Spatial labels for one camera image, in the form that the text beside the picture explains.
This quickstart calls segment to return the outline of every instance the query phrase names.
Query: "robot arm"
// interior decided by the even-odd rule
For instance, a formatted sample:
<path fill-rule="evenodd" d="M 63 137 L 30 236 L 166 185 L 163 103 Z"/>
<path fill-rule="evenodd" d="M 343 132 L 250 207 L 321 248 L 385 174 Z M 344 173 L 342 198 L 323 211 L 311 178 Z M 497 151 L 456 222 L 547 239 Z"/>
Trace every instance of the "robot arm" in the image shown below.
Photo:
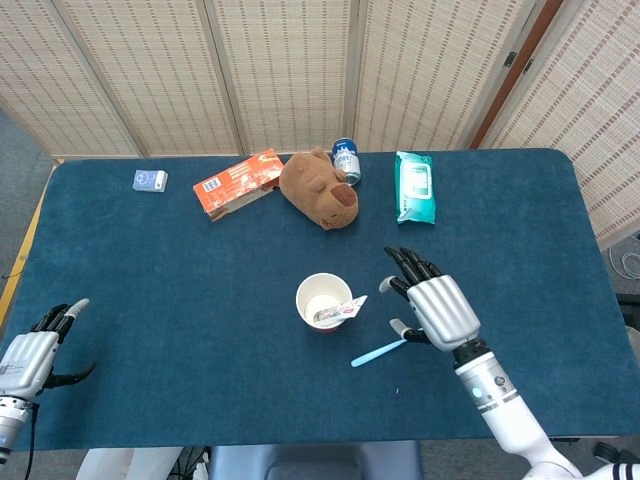
<path fill-rule="evenodd" d="M 0 469 L 7 462 L 20 430 L 45 388 L 78 383 L 89 376 L 95 363 L 75 375 L 54 375 L 53 361 L 88 299 L 72 306 L 53 307 L 28 333 L 18 335 L 0 361 Z"/>
<path fill-rule="evenodd" d="M 493 352 L 478 338 L 480 321 L 455 280 L 411 250 L 386 247 L 385 251 L 407 281 L 387 277 L 380 284 L 380 291 L 393 289 L 402 295 L 426 334 L 423 342 L 453 353 L 455 373 L 500 447 L 526 458 L 531 465 L 525 478 L 584 478 L 554 448 Z M 392 326 L 403 338 L 422 333 L 397 319 L 392 320 Z M 622 467 L 609 465 L 586 478 L 631 479 L 635 473 L 635 478 L 640 479 L 640 465 Z"/>

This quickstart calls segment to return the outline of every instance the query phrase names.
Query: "orange box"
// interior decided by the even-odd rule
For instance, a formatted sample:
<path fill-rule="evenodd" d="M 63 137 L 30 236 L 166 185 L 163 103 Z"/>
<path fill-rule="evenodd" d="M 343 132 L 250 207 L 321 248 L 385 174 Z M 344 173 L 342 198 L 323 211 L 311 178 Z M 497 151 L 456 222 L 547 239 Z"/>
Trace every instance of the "orange box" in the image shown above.
<path fill-rule="evenodd" d="M 271 192 L 278 186 L 282 162 L 270 148 L 193 186 L 213 221 Z"/>

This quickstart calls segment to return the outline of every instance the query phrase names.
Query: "woven panel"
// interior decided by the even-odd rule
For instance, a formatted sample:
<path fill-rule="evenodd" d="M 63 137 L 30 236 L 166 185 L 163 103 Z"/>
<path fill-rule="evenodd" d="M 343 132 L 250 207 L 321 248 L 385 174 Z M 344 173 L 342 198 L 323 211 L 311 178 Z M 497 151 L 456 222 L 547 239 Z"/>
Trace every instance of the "woven panel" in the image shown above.
<path fill-rule="evenodd" d="M 330 148 L 341 135 L 350 2 L 216 0 L 252 152 Z"/>
<path fill-rule="evenodd" d="M 574 162 L 596 238 L 640 222 L 640 8 L 585 2 L 494 147 L 552 147 Z"/>
<path fill-rule="evenodd" d="M 458 140 L 522 0 L 370 0 L 355 139 L 361 150 Z"/>
<path fill-rule="evenodd" d="M 0 2 L 0 99 L 51 156 L 136 156 L 44 2 Z"/>
<path fill-rule="evenodd" d="M 195 0 L 60 3 L 151 155 L 238 153 Z"/>

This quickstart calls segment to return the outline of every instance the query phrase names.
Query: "teal wet wipes pack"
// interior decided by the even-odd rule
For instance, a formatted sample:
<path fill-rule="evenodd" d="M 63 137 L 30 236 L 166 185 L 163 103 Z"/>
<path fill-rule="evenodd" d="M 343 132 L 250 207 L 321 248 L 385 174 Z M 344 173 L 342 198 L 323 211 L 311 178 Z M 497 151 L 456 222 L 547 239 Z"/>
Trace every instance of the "teal wet wipes pack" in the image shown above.
<path fill-rule="evenodd" d="M 433 161 L 428 155 L 396 152 L 396 220 L 436 223 Z"/>

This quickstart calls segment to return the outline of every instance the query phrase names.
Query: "gray chair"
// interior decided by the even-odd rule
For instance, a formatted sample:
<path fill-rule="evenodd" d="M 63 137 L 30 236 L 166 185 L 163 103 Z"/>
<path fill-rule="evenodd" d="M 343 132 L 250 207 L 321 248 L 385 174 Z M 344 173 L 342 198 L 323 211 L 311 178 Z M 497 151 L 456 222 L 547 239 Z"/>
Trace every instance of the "gray chair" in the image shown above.
<path fill-rule="evenodd" d="M 210 480 L 423 480 L 414 441 L 215 447 Z"/>

